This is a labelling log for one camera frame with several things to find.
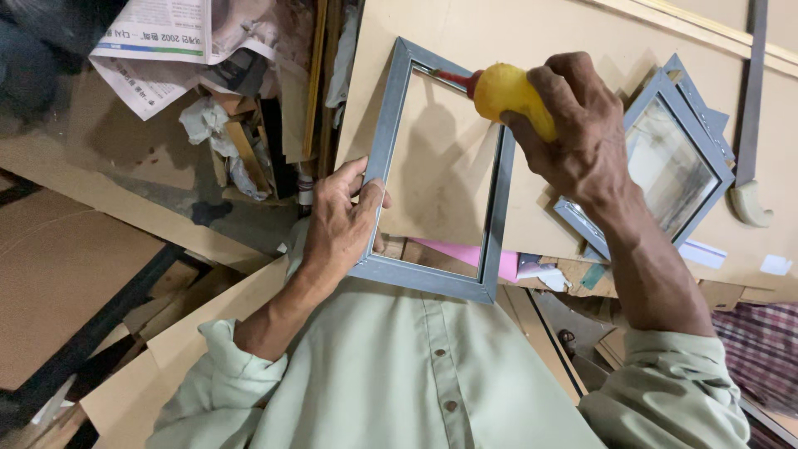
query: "hand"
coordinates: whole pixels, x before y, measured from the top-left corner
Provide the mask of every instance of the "hand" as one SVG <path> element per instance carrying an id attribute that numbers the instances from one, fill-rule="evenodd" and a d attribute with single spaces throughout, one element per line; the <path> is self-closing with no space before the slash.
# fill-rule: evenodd
<path id="1" fill-rule="evenodd" d="M 501 115 L 527 157 L 529 169 L 591 214 L 641 195 L 626 159 L 623 104 L 584 52 L 557 54 L 527 79 L 554 118 L 558 139 L 540 140 L 529 120 Z"/>
<path id="2" fill-rule="evenodd" d="M 316 183 L 314 189 L 313 212 L 299 270 L 328 295 L 358 262 L 369 243 L 377 207 L 382 204 L 387 209 L 392 205 L 382 179 L 373 179 L 361 189 L 368 162 L 368 157 L 346 162 Z M 351 199 L 358 194 L 360 202 L 353 205 Z M 375 246 L 380 242 L 381 239 L 376 240 Z"/>

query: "light green shirt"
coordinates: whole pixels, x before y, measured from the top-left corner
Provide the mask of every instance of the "light green shirt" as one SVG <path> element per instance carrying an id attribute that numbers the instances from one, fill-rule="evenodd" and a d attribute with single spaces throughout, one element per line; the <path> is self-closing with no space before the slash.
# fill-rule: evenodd
<path id="1" fill-rule="evenodd" d="M 240 351 L 234 330 L 199 326 L 208 352 L 149 448 L 734 448 L 749 437 L 716 338 L 629 331 L 625 367 L 577 409 L 498 305 L 346 278 L 275 362 Z"/>

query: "yellow glue bottle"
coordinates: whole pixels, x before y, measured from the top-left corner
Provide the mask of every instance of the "yellow glue bottle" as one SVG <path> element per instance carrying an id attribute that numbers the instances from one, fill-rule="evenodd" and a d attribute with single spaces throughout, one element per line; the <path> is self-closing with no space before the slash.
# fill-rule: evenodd
<path id="1" fill-rule="evenodd" d="M 515 111 L 527 116 L 541 140 L 552 142 L 557 138 L 554 120 L 524 70 L 500 62 L 477 70 L 470 78 L 443 70 L 434 70 L 431 74 L 465 87 L 480 116 L 501 123 L 502 112 Z"/>

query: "picture frame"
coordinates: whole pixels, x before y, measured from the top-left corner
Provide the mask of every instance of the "picture frame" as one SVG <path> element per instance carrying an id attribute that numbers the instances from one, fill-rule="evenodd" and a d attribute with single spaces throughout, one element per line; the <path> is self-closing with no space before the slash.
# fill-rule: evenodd
<path id="1" fill-rule="evenodd" d="M 381 178 L 386 185 L 388 184 L 393 147 L 396 144 L 401 112 L 413 71 L 430 76 L 465 95 L 463 86 L 434 76 L 431 72 L 435 69 L 465 77 L 472 75 L 471 71 L 423 49 L 407 39 L 397 38 L 363 185 L 374 178 Z M 513 138 L 512 132 L 507 127 L 500 126 L 476 277 L 463 276 L 374 254 L 372 248 L 378 232 L 377 226 L 371 232 L 366 250 L 355 266 L 349 270 L 349 276 L 415 288 L 463 300 L 493 304 L 496 301 L 496 283 L 499 276 L 504 221 L 507 215 L 515 150 L 516 140 Z M 379 223 L 380 209 L 377 209 L 376 214 L 376 223 Z"/>
<path id="2" fill-rule="evenodd" d="M 681 67 L 681 62 L 677 60 L 669 62 L 672 75 L 674 68 Z M 687 78 L 674 80 L 669 76 L 669 71 L 659 69 L 650 79 L 649 83 L 634 100 L 630 108 L 626 111 L 623 120 L 623 127 L 627 133 L 627 146 L 629 147 L 628 157 L 632 161 L 634 146 L 628 145 L 630 129 L 638 122 L 638 119 L 646 112 L 646 109 L 656 101 L 661 105 L 661 110 L 665 111 L 673 123 L 683 134 L 688 145 L 695 149 L 698 158 L 705 164 L 715 179 L 715 184 L 702 197 L 701 203 L 695 210 L 687 211 L 689 217 L 684 224 L 679 225 L 678 230 L 672 235 L 672 242 L 678 248 L 689 237 L 690 233 L 698 226 L 701 219 L 709 210 L 723 197 L 726 189 L 734 182 L 734 175 L 725 163 L 725 152 L 723 146 L 728 148 L 725 140 L 718 141 L 718 126 L 723 122 L 723 117 L 718 117 L 717 113 L 708 112 L 711 109 L 704 105 L 703 100 L 697 95 L 697 90 L 692 81 Z M 690 93 L 695 93 L 695 97 L 700 100 L 688 101 Z M 554 206 L 557 212 L 576 232 L 583 236 L 589 247 L 592 247 L 601 257 L 609 260 L 610 251 L 606 245 L 606 239 L 599 227 L 593 223 L 584 213 L 579 205 L 569 201 L 566 197 L 560 197 Z"/>

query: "red nozzle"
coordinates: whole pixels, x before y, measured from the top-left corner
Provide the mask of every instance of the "red nozzle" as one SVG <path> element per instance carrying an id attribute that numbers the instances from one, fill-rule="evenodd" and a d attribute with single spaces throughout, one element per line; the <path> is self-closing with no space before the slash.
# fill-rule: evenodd
<path id="1" fill-rule="evenodd" d="M 476 90 L 476 83 L 480 80 L 480 76 L 482 75 L 484 70 L 477 70 L 471 75 L 470 78 L 466 78 L 460 75 L 451 74 L 449 72 L 444 72 L 443 70 L 436 69 L 430 72 L 431 75 L 434 77 L 442 78 L 446 81 L 451 81 L 462 85 L 465 88 L 465 92 L 468 95 L 468 98 L 474 99 L 474 91 Z"/>

